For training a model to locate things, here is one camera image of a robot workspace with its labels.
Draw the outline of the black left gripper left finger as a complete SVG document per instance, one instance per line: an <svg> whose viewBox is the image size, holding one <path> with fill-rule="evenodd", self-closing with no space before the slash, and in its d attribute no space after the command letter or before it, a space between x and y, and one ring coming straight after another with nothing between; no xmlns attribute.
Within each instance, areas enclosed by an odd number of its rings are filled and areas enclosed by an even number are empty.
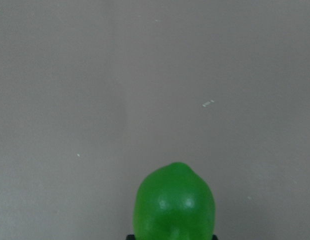
<svg viewBox="0 0 310 240"><path fill-rule="evenodd" d="M126 236L126 240L136 240L135 235L134 234L128 234Z"/></svg>

